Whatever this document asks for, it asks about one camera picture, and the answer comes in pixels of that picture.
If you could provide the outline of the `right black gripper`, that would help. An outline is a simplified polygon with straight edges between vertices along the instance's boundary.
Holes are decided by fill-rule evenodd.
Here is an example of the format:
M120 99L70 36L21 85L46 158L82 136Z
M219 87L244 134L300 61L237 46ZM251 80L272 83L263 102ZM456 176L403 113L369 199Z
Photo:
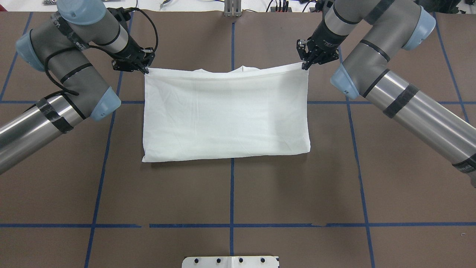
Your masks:
M313 64L325 64L338 60L338 46L348 34L340 35L333 32L328 25L318 25L312 36L296 41L296 50L302 61L302 69L307 71Z

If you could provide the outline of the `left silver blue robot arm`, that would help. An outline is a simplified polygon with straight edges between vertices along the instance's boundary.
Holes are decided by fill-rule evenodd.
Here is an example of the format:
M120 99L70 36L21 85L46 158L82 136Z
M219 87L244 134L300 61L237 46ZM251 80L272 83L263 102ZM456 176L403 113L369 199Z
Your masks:
M157 45L141 47L127 22L138 7L106 7L101 0L58 0L50 19L26 32L17 42L17 54L32 68L45 73L58 87L1 127L1 173L80 122L102 120L121 106L112 87L85 56L90 48L112 58L115 71L148 74Z

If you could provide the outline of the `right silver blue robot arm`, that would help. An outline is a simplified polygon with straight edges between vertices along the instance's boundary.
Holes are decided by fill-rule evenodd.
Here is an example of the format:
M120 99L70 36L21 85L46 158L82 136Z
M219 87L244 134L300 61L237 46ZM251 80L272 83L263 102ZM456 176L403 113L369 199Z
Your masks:
M413 50L430 36L435 18L411 0L335 0L323 12L313 34L296 41L302 69L338 60L344 40L367 22L371 29L340 63L331 84L347 98L368 100L475 185L475 127L388 67L399 51Z

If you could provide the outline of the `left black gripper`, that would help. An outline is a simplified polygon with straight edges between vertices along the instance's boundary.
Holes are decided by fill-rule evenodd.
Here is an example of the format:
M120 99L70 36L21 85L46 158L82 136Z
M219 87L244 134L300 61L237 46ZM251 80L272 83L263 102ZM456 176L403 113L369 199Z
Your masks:
M155 58L153 47L143 48L129 36L125 48L113 55L112 68L115 71L133 72L149 74L149 66Z

